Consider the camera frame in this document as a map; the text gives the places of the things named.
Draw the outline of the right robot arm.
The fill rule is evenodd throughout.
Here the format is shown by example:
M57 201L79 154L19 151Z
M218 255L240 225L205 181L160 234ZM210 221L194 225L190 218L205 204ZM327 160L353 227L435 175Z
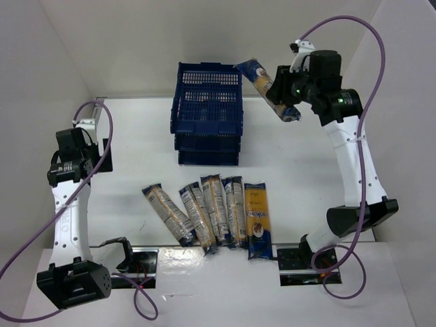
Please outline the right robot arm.
M329 208L325 224L300 240L300 250L311 257L350 234L378 226L398 211L399 204L388 197L375 171L360 96L342 87L341 55L306 43L293 43L291 49L292 64L277 68L266 96L276 105L310 105L332 142L344 188L344 205Z

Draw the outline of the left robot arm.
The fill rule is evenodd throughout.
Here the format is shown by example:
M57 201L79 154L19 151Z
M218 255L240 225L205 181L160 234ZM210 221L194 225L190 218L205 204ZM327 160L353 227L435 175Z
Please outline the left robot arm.
M95 119L81 119L70 129L56 133L58 150L47 172L55 202L54 245L47 270L37 274L37 286L59 310L108 298L112 281L109 270L96 263L88 233L91 173L111 172L108 139L97 139Z

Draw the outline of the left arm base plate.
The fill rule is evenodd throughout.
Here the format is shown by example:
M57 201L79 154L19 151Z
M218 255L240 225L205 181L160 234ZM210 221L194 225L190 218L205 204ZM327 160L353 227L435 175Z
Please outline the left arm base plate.
M115 272L132 279L143 289L155 289L157 274L157 248L133 248L130 258L116 265Z

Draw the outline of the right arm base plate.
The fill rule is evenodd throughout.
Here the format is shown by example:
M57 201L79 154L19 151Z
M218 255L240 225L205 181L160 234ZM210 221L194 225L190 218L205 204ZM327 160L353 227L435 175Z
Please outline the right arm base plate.
M321 285L325 276L326 284L341 284L338 270L323 274L312 269L311 256L306 260L298 247L278 247L277 261L281 286Z

